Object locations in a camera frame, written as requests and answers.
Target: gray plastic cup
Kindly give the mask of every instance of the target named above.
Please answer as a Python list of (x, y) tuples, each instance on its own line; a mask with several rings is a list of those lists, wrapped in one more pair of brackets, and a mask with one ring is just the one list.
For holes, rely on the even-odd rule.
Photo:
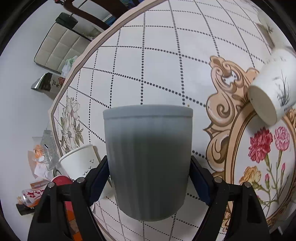
[(173, 215), (186, 195), (193, 110), (135, 105), (107, 109), (103, 117), (118, 207), (141, 221)]

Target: metal screw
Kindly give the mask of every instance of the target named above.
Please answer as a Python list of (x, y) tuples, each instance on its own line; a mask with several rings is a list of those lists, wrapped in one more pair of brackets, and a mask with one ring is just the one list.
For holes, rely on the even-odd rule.
[(252, 185), (249, 182), (244, 182), (245, 187), (250, 188)]
[(221, 182), (222, 182), (222, 178), (221, 178), (221, 177), (215, 177), (215, 178), (214, 178), (214, 181), (215, 181), (216, 183), (221, 183)]
[(50, 182), (49, 184), (47, 184), (47, 186), (48, 186), (49, 188), (53, 188), (53, 187), (55, 186), (55, 183), (54, 183), (54, 182)]
[(85, 178), (84, 177), (79, 177), (79, 178), (77, 178), (77, 182), (78, 183), (83, 183), (84, 182), (84, 180), (85, 180)]

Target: table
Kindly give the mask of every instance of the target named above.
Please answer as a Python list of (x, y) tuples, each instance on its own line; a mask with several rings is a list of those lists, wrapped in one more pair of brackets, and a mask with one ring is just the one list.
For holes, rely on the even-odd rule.
[[(257, 10), (243, 0), (146, 0), (123, 15), (75, 62), (55, 100), (51, 120), (60, 155), (92, 143), (102, 159), (107, 108), (191, 107), (192, 154), (215, 177), (251, 182), (272, 227), (295, 188), (296, 111), (267, 127), (249, 102), (247, 88), (271, 52)], [(217, 240), (231, 209), (229, 203)], [(184, 205), (165, 220), (134, 220), (112, 194), (96, 203), (95, 216), (114, 240), (188, 241), (206, 211), (189, 179)]]

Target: white floor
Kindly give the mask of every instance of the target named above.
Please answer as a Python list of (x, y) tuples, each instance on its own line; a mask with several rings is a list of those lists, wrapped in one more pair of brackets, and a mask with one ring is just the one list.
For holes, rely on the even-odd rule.
[(48, 72), (33, 59), (61, 12), (65, 12), (62, 5), (47, 1), (18, 29), (0, 56), (0, 198), (5, 218), (21, 240), (27, 240), (32, 219), (32, 215), (20, 216), (15, 206), (21, 190), (34, 181), (27, 151), (33, 149), (31, 137), (42, 136), (47, 127), (52, 104), (45, 94), (30, 89)]

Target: dark wooden furniture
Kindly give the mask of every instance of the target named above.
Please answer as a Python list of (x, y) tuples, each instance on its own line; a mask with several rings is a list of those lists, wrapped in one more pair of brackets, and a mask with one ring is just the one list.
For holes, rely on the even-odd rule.
[[(119, 18), (122, 14), (128, 11), (128, 8), (120, 1), (120, 0), (91, 0), (96, 4), (100, 5), (104, 9), (106, 9), (109, 13), (111, 13), (114, 17)], [(135, 6), (139, 4), (138, 0), (132, 0)], [(73, 6), (74, 0), (65, 0), (64, 1), (64, 8), (90, 22), (99, 26), (100, 28), (106, 30), (109, 28), (109, 25), (104, 23), (102, 20), (96, 18), (95, 16), (82, 11)]]

